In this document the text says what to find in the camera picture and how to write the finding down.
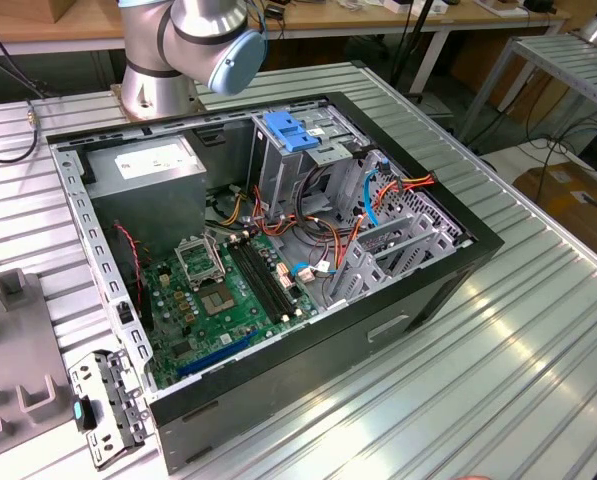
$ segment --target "motherboard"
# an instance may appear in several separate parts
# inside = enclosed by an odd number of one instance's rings
[[[151,371],[159,388],[318,313],[264,234],[208,242],[209,248],[177,249],[144,272],[153,317],[146,329]]]

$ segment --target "ram slot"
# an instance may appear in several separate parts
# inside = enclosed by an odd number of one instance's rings
[[[265,262],[249,244],[228,247],[236,266],[272,322],[293,316],[294,309]]]

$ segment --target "cardboard box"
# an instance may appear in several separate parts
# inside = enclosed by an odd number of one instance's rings
[[[56,23],[76,0],[0,0],[0,15]]]
[[[542,167],[518,177],[514,186],[534,200]],[[539,206],[597,253],[597,181],[573,162],[547,168]]]

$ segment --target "blue drive bay latch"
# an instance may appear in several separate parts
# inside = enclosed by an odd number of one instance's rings
[[[312,137],[302,124],[287,112],[272,112],[263,115],[267,127],[285,144],[289,152],[298,152],[317,147],[320,141]]]

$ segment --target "aluminum table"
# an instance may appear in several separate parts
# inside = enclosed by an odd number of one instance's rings
[[[432,322],[175,478],[591,478],[597,472],[597,256],[391,90],[351,64],[258,75],[211,109],[343,91],[505,245]],[[109,93],[37,102],[44,133],[125,122]],[[0,105],[0,155],[30,141]],[[0,166],[0,271],[42,278],[65,364],[117,346],[46,143]],[[73,422],[0,456],[0,478],[162,478],[155,438],[97,473]]]
[[[540,68],[581,95],[564,117],[573,116],[583,97],[597,104],[597,47],[571,34],[512,38],[470,105],[458,136],[460,140],[465,140],[480,110],[515,55],[527,60],[520,77],[526,80],[534,68]],[[509,105],[521,87],[522,84],[518,82],[512,86],[500,104],[500,110]]]

